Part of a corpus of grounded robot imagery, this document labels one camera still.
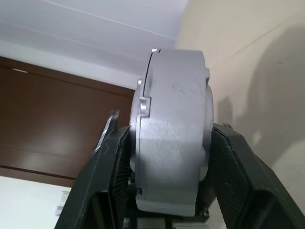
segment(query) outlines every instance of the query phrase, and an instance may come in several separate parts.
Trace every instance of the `wooden door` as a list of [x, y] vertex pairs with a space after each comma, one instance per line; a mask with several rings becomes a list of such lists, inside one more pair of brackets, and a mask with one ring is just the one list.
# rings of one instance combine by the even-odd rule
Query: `wooden door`
[[74, 180], [109, 111], [119, 109], [119, 126], [129, 124], [132, 96], [130, 89], [0, 58], [0, 167]]

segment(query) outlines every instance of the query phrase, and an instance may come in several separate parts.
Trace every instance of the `beige wall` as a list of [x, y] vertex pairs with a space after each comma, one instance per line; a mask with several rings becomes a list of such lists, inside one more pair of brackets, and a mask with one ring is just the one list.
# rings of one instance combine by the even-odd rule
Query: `beige wall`
[[305, 213], [305, 1], [190, 0], [177, 47], [203, 51], [215, 122], [245, 136]]

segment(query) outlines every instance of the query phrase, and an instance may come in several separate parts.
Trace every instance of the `metal housing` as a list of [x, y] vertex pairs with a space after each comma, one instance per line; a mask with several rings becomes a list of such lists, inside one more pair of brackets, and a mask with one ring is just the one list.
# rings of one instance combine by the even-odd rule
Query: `metal housing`
[[154, 49], [130, 119], [140, 210], [194, 216], [213, 128], [209, 70], [200, 51]]

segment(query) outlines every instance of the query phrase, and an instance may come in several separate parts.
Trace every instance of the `white ceiling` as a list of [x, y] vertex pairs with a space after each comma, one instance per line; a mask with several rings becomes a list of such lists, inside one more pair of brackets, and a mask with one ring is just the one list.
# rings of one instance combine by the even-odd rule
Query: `white ceiling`
[[0, 40], [142, 74], [174, 47], [188, 0], [0, 0]]

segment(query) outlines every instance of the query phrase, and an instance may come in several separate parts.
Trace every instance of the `white wall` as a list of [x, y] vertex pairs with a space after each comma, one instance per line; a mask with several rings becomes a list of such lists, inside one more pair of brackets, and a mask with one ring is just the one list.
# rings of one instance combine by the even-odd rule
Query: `white wall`
[[135, 89], [135, 74], [0, 40], [0, 56]]
[[[244, 135], [305, 213], [305, 2], [192, 0], [177, 47], [203, 51], [215, 122]], [[225, 227], [218, 213], [212, 228]]]
[[0, 177], [1, 229], [53, 229], [56, 206], [68, 187]]

